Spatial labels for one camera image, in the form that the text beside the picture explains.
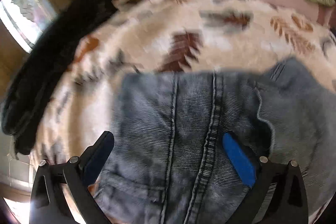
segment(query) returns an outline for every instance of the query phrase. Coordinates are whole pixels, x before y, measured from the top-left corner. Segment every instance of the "black cloth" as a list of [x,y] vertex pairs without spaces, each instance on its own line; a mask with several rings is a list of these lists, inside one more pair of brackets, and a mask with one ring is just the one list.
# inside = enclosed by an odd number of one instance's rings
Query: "black cloth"
[[38,39],[3,104],[2,131],[14,135],[16,153],[30,153],[44,109],[79,40],[117,11],[111,1],[73,0]]

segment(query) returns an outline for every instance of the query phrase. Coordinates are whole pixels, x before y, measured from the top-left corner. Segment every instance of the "silver bolt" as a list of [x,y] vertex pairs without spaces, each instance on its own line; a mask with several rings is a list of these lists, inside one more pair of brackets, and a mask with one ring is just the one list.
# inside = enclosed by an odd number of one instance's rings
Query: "silver bolt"
[[69,161],[70,161],[70,163],[75,164],[76,162],[78,162],[78,157],[77,156],[73,156],[73,157],[70,158]]
[[295,160],[291,160],[291,165],[293,166],[293,167],[297,167],[297,162],[295,161]]
[[43,166],[45,165],[47,162],[45,160],[41,160],[40,163],[39,163],[39,166]]
[[259,160],[262,162],[262,163],[266,163],[266,162],[268,162],[268,158],[266,158],[265,156],[261,156],[260,158],[259,158]]

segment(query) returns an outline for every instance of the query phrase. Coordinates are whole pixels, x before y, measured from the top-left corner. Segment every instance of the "denim fabric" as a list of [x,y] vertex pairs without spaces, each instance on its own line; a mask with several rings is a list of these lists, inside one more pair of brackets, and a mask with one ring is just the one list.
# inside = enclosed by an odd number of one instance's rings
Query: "denim fabric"
[[298,161],[312,213],[336,190],[335,113],[336,95],[295,58],[262,75],[127,75],[96,201],[125,223],[225,223],[249,190],[221,145],[233,131],[256,157]]

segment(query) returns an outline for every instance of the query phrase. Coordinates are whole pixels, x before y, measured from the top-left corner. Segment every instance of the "jeans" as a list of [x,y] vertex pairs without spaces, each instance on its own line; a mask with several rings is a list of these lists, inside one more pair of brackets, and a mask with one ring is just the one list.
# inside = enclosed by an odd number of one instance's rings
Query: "jeans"
[[127,75],[114,107],[95,199],[125,223],[225,223],[249,190],[222,148],[227,131],[256,157],[296,160],[310,213],[336,191],[336,95],[295,58],[262,75]]

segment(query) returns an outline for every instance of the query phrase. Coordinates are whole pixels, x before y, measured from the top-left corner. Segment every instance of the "blue gripper pad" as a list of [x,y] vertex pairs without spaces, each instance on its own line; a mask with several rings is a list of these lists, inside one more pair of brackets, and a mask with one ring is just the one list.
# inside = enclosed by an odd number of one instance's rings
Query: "blue gripper pad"
[[222,143],[228,158],[236,169],[243,184],[252,188],[256,181],[257,167],[246,155],[244,151],[246,149],[242,149],[241,145],[230,133],[223,135]]

